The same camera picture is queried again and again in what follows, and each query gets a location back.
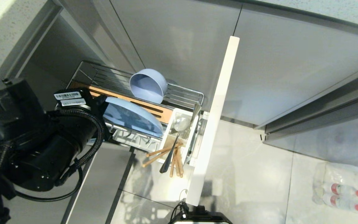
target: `barcode label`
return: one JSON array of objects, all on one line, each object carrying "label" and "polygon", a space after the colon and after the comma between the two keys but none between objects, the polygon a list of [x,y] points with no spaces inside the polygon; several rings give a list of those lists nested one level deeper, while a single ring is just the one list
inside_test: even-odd
[{"label": "barcode label", "polygon": [[73,105],[83,105],[86,104],[85,99],[71,99],[71,100],[61,100],[62,106],[73,106]]},{"label": "barcode label", "polygon": [[80,92],[57,93],[57,94],[54,94],[54,96],[57,100],[81,98]]}]

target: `floor tile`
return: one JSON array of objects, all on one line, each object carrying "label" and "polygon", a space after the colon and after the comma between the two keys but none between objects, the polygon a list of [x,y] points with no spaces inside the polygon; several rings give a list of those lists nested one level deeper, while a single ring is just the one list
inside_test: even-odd
[{"label": "floor tile", "polygon": [[313,178],[316,166],[325,161],[294,154],[287,224],[354,224],[358,214],[313,202]]},{"label": "floor tile", "polygon": [[163,174],[159,172],[162,164],[157,161],[147,167],[142,167],[143,163],[149,161],[145,152],[136,150],[135,154],[135,162],[131,167],[124,190],[171,207],[176,206],[179,200],[185,197],[193,167],[185,164],[183,178],[176,174],[169,177],[169,171]]},{"label": "floor tile", "polygon": [[167,224],[173,208],[123,191],[111,224]]},{"label": "floor tile", "polygon": [[220,121],[201,205],[233,223],[284,223],[293,153],[264,145],[263,131]]}]

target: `plastic water bottle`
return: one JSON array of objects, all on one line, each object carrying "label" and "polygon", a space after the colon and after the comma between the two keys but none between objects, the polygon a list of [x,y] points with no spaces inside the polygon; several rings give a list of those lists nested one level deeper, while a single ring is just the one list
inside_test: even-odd
[{"label": "plastic water bottle", "polygon": [[339,197],[338,195],[324,194],[323,201],[325,204],[335,208],[358,212],[358,203],[355,203],[348,198]]},{"label": "plastic water bottle", "polygon": [[324,190],[326,192],[332,192],[333,194],[340,195],[340,196],[358,197],[358,190],[349,185],[338,184],[338,183],[327,184],[327,186],[324,186]]}]

